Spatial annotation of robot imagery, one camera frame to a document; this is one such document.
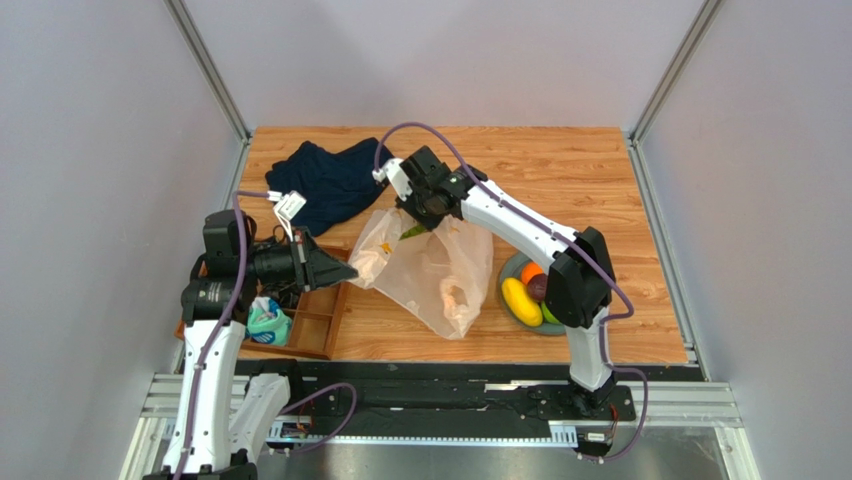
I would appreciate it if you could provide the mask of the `translucent plastic bag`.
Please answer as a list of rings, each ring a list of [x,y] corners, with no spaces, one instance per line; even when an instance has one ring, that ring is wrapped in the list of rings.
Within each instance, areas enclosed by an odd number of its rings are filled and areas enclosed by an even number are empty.
[[[351,282],[385,295],[436,335],[459,340],[479,317],[488,296],[493,235],[448,217],[429,233],[400,241],[400,235],[415,225],[419,224],[399,209],[375,211],[349,257],[349,265],[358,271]]]

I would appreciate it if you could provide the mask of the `orange fake fruit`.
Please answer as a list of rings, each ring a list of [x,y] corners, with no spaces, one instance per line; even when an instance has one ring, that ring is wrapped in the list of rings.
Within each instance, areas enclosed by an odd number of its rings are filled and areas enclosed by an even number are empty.
[[[535,262],[528,262],[520,273],[520,280],[524,285],[528,285],[531,280],[539,275],[545,275],[544,270]]]

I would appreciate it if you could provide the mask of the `green fake apple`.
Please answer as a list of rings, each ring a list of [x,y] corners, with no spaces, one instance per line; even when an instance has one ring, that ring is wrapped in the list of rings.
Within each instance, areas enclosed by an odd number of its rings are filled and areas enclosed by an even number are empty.
[[[558,325],[560,321],[553,315],[553,313],[548,309],[548,306],[545,302],[540,303],[540,309],[542,311],[542,316],[545,322],[548,324]]]

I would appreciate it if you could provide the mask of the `yellow fake lemon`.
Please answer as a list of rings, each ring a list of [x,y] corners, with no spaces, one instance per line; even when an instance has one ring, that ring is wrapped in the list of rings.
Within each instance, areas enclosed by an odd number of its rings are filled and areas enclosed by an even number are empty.
[[[526,292],[526,285],[517,278],[506,278],[501,283],[503,300],[511,313],[528,327],[539,327],[544,323],[539,304]]]

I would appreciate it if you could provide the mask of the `green fake grape bunch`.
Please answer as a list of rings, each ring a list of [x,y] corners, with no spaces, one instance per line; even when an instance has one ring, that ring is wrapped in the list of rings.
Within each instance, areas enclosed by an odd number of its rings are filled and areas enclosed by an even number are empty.
[[[430,230],[427,229],[426,227],[424,227],[422,225],[415,225],[415,226],[409,228],[408,230],[404,231],[400,235],[399,240],[400,241],[406,240],[406,239],[413,238],[413,237],[416,237],[418,235],[421,235],[421,234],[424,234],[424,233],[429,233],[429,232],[430,232]]]

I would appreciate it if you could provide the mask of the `dark purple fake plum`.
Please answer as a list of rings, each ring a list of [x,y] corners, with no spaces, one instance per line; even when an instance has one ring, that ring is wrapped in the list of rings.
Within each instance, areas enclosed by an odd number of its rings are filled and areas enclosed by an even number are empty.
[[[548,276],[540,273],[532,276],[526,284],[528,296],[535,302],[543,302],[547,292]]]

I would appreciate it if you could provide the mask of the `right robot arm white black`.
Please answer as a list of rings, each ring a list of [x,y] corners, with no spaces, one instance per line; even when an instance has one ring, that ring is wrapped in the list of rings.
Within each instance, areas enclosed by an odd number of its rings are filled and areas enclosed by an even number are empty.
[[[570,405],[585,418],[616,414],[617,380],[606,325],[619,290],[600,231],[578,231],[549,220],[517,202],[485,173],[466,163],[452,169],[428,147],[385,162],[375,177],[390,183],[397,206],[426,229],[449,217],[465,220],[541,267],[547,276],[544,305],[568,339]]]

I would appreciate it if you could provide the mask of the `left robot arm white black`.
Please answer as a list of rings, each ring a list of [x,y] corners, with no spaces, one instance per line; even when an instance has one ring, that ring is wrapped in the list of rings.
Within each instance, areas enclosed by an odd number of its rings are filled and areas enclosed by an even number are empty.
[[[250,377],[231,408],[238,353],[259,286],[303,292],[336,286],[357,272],[300,230],[295,239],[256,246],[256,225],[239,209],[209,215],[204,253],[181,295],[185,365],[176,425],[156,479],[255,479],[270,428],[291,396],[287,372]]]

